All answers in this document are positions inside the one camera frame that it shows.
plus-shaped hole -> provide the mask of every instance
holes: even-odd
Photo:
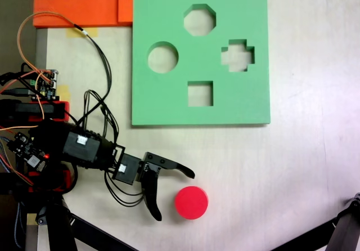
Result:
[[[248,65],[255,63],[254,50],[246,40],[229,40],[229,46],[221,48],[221,64],[228,65],[230,72],[247,71]]]

wire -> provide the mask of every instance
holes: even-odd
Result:
[[[2,139],[4,141],[8,141],[8,139],[5,138],[5,137],[0,137],[0,139]],[[0,143],[0,150],[5,152],[5,149],[4,149],[3,145],[2,145],[2,143]],[[2,161],[2,159],[0,159],[0,164],[4,167],[4,169],[6,170],[7,173],[11,173],[11,171],[7,168],[7,166],[5,166],[5,163]]]
[[[106,174],[107,174],[107,176],[109,177],[109,180],[112,182],[112,184],[113,184],[120,192],[124,193],[125,195],[128,195],[128,196],[140,196],[140,195],[142,195],[142,192],[141,192],[141,193],[137,193],[137,194],[126,193],[125,191],[123,191],[122,189],[120,189],[120,187],[117,186],[117,185],[114,183],[113,179],[111,179],[111,177],[110,177],[110,175],[109,175],[108,172],[106,172]]]
[[[103,174],[104,176],[104,180],[105,180],[105,184],[106,184],[106,187],[107,189],[109,190],[111,196],[116,200],[117,203],[119,203],[120,205],[124,206],[124,207],[127,207],[127,208],[131,208],[131,207],[135,207],[137,205],[139,205],[142,201],[143,201],[143,196],[141,196],[141,198],[139,198],[138,200],[136,201],[133,201],[133,202],[126,202],[124,200],[122,200],[121,198],[119,198],[115,191],[113,189],[111,189],[111,186],[109,185],[108,181],[107,181],[107,177],[106,177],[106,172],[104,172]]]
[[[27,89],[29,89],[29,90],[31,90],[33,93],[35,93],[36,95],[38,95],[38,96],[46,99],[46,96],[44,96],[44,95],[42,95],[40,92],[34,90],[34,88],[32,88],[31,85],[30,85],[28,82],[26,82],[25,80],[23,80],[23,79],[20,78],[20,79],[19,79],[19,82],[20,82],[21,84],[23,84]],[[52,105],[55,105],[55,104],[56,104],[56,103],[53,102],[52,100],[47,100],[47,102],[49,102],[49,103],[52,104]],[[66,111],[65,108],[64,108],[64,113],[67,114],[67,115],[74,121],[75,124],[77,124],[78,120],[76,120],[75,117],[72,116],[68,111]]]
[[[25,229],[24,229],[24,225],[23,225],[23,218],[22,218],[22,214],[21,214],[21,204],[20,204],[20,202],[19,202],[19,206],[20,206],[20,212],[19,212],[20,226],[21,226],[22,232],[24,234],[26,234]]]
[[[33,74],[35,73],[35,71],[30,71],[22,76],[20,76],[21,78],[27,76],[27,75],[30,75],[30,74]],[[44,73],[44,71],[41,71],[40,74],[38,75],[37,79],[36,79],[36,82],[35,82],[35,90],[37,91],[38,89],[38,81],[39,81],[39,78],[42,76],[42,74]],[[13,84],[15,81],[17,81],[18,79],[14,79],[13,81],[9,82],[9,84],[7,84],[1,91],[0,91],[0,94],[6,89],[8,88],[11,84]],[[39,96],[37,95],[37,99],[38,99],[38,102],[39,102],[39,106],[40,106],[40,109],[41,109],[41,113],[42,113],[42,116],[43,116],[43,120],[45,120],[45,114],[44,114],[44,109],[43,109],[43,106],[41,104],[41,101],[40,101],[40,98]],[[34,125],[34,126],[14,126],[14,127],[8,127],[8,128],[2,128],[0,129],[0,131],[5,131],[5,130],[10,130],[10,129],[17,129],[17,128],[35,128],[37,127],[38,125]]]
[[[64,15],[57,13],[57,12],[50,12],[50,11],[42,11],[42,12],[36,12],[31,14],[30,16],[28,16],[26,19],[24,19],[24,21],[21,23],[19,30],[17,31],[17,48],[19,49],[19,53],[21,58],[33,69],[33,70],[39,70],[35,65],[33,65],[23,54],[23,50],[21,49],[21,44],[20,44],[20,37],[21,37],[21,32],[23,30],[24,25],[26,24],[26,22],[28,22],[32,17],[34,16],[38,16],[38,15],[55,15],[58,17],[61,17],[63,19],[65,19],[66,21],[68,21],[71,25],[74,25],[75,23],[73,23],[70,19],[68,19],[67,17],[65,17]]]
[[[21,174],[20,172],[16,171],[16,169],[13,168],[12,164],[9,162],[9,158],[7,156],[4,144],[2,143],[2,141],[0,140],[0,144],[2,145],[2,148],[4,149],[4,154],[5,156],[2,156],[0,154],[0,159],[2,159],[2,161],[5,163],[5,165],[11,169],[12,171],[14,171],[14,173],[16,173],[16,175],[18,175],[22,180],[24,180],[28,185],[33,186],[34,183],[28,179],[26,176],[24,176],[23,174]]]
[[[39,75],[38,75],[38,78],[36,79],[35,81],[35,90],[37,91],[38,90],[38,81],[39,81],[39,78],[41,77],[41,75],[43,74],[44,72],[42,71]],[[40,101],[40,98],[38,95],[36,95],[38,101],[39,101],[39,105],[40,105],[40,108],[41,108],[41,113],[43,114],[43,120],[45,120],[45,115],[44,115],[44,109],[43,109],[43,106],[41,104],[41,101]]]
[[[110,111],[109,107],[104,103],[104,101],[101,100],[100,95],[93,91],[93,90],[87,90],[84,94],[84,115],[86,115],[87,113],[87,109],[89,107],[89,97],[93,96],[102,106],[101,106],[101,111],[104,115],[104,131],[103,131],[103,136],[106,136],[106,130],[107,130],[107,124],[109,123],[113,130],[114,130],[114,141],[116,142],[118,140],[119,137],[119,125],[114,117],[114,115],[112,114],[112,112]],[[87,126],[87,117],[85,117],[85,122],[84,122],[84,127],[86,129]]]
[[[35,71],[35,70],[30,71],[30,72],[28,72],[28,73],[26,73],[26,74],[24,74],[24,75],[21,75],[19,78],[24,78],[24,77],[26,77],[26,76],[28,76],[28,75],[33,74],[33,73],[36,73],[36,71]],[[1,95],[9,86],[13,85],[16,81],[18,81],[18,79],[13,79],[13,80],[10,81],[9,83],[7,83],[7,84],[2,88],[2,90],[0,91],[0,95]]]
[[[20,203],[18,203],[17,205],[17,212],[16,212],[16,219],[15,219],[15,228],[13,230],[13,239],[15,240],[15,244],[18,248],[22,249],[23,247],[19,244],[19,242],[17,241],[17,224],[18,224],[18,220],[19,220],[19,213],[20,213]]]
[[[14,133],[13,131],[11,131],[11,130],[7,130],[6,132],[9,132],[9,133],[15,134],[15,133]]]
[[[79,27],[78,25],[75,24],[75,27],[79,30],[82,30],[84,32],[84,30]],[[105,54],[103,53],[103,51],[101,50],[101,48],[97,45],[97,43],[86,33],[86,36],[90,39],[90,41],[93,43],[93,45],[95,46],[96,50],[98,51],[100,58],[102,60],[102,63],[104,65],[105,68],[105,72],[106,72],[106,77],[107,77],[107,91],[104,95],[104,97],[100,97],[100,99],[98,100],[98,103],[90,109],[90,111],[87,110],[87,112],[84,113],[84,115],[79,119],[78,125],[79,126],[81,123],[86,122],[88,115],[90,115],[93,111],[95,111],[101,104],[103,104],[105,98],[109,95],[110,93],[110,89],[111,89],[111,85],[113,82],[113,76],[111,73],[111,67],[109,64],[109,61],[107,60]],[[83,129],[86,129],[86,125],[85,123],[82,125]]]
[[[2,128],[2,129],[0,129],[0,131],[6,131],[6,130],[11,130],[11,129],[35,128],[35,127],[38,127],[38,125],[34,125],[34,126],[13,126],[13,127]]]

circuit board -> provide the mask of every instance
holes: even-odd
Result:
[[[43,79],[38,80],[37,89],[41,93],[41,95],[45,96],[45,98],[41,98],[42,100],[52,100],[58,101],[59,97],[56,96],[56,81],[57,81],[57,70],[50,70],[51,73],[44,73],[43,75],[50,80],[50,83],[46,82]],[[31,80],[30,85],[35,86],[36,80]],[[35,101],[37,98],[36,96],[32,96],[31,99]]]
[[[46,154],[35,148],[32,141],[24,134],[20,132],[16,134],[15,141],[10,141],[7,146],[9,150],[37,171],[41,172],[46,166]]]

red disc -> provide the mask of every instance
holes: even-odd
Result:
[[[179,191],[175,207],[185,219],[198,219],[208,208],[209,200],[205,191],[197,186],[188,186]]]

orange wire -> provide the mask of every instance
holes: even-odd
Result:
[[[7,153],[6,153],[6,150],[5,150],[5,147],[4,147],[4,143],[2,143],[2,141],[0,140],[0,144],[2,145],[3,149],[4,149],[4,154],[6,156],[6,159],[9,160],[9,157],[7,156]],[[5,158],[0,154],[0,158],[3,160],[3,162],[6,164],[7,162],[5,161]],[[10,162],[8,162],[7,165],[10,165],[10,168],[15,172],[16,175],[18,175],[22,180],[24,180],[27,184],[29,185],[34,185],[33,182],[26,178],[24,175],[22,175],[20,172],[16,171],[12,164]]]
[[[27,178],[25,175],[21,174],[20,172],[16,171],[16,170],[13,168],[13,166],[11,165],[11,163],[7,163],[7,162],[5,161],[4,156],[2,156],[1,154],[0,154],[0,159],[4,162],[4,164],[5,164],[9,169],[11,169],[12,171],[14,171],[15,174],[17,174],[20,178],[22,178],[26,183],[28,183],[29,185],[34,185],[34,183],[33,183],[29,178]]]
[[[38,16],[38,15],[55,15],[55,16],[59,16],[62,17],[63,19],[67,20],[71,25],[74,25],[75,23],[73,23],[70,19],[68,19],[67,17],[63,16],[60,13],[56,13],[56,12],[49,12],[49,11],[43,11],[43,12],[37,12],[37,13],[33,13],[32,15],[28,16],[20,25],[19,30],[17,31],[17,48],[19,49],[19,53],[21,58],[33,69],[38,71],[39,69],[33,65],[23,54],[23,51],[21,49],[21,44],[20,44],[20,36],[21,36],[21,32],[23,30],[24,25],[26,24],[26,22],[28,22],[32,17],[34,16]]]
[[[30,71],[24,75],[21,76],[21,78],[27,76],[27,75],[30,75],[30,74],[33,74],[35,73],[36,70],[33,70],[33,71]],[[39,81],[39,78],[40,76],[44,73],[45,71],[41,71],[40,74],[38,75],[37,79],[36,79],[36,83],[35,83],[35,90],[37,91],[38,89],[38,81]],[[10,85],[14,84],[15,82],[17,81],[17,79],[14,79],[12,80],[11,82],[9,82],[1,91],[0,91],[0,94],[5,91]],[[40,101],[40,98],[38,95],[36,95],[37,99],[38,99],[38,102],[39,102],[39,106],[41,108],[41,113],[42,113],[42,116],[43,116],[43,120],[45,119],[45,114],[44,114],[44,109],[43,109],[43,106],[41,104],[41,101]],[[10,129],[18,129],[18,128],[35,128],[37,127],[38,125],[34,125],[34,126],[14,126],[14,127],[8,127],[8,128],[2,128],[0,129],[0,131],[5,131],[5,130],[10,130]]]
[[[12,133],[12,134],[15,134],[15,133],[14,133],[13,131],[11,131],[11,130],[7,130],[7,132]]]
[[[22,75],[21,78],[23,78],[23,77],[25,77],[25,76],[27,76],[27,75],[36,73],[36,72],[37,72],[36,70],[30,71],[30,72]],[[9,83],[7,83],[7,84],[5,85],[5,87],[3,87],[2,90],[0,91],[0,95],[1,95],[9,86],[13,85],[16,81],[17,81],[17,79],[14,79],[14,80],[10,81]]]

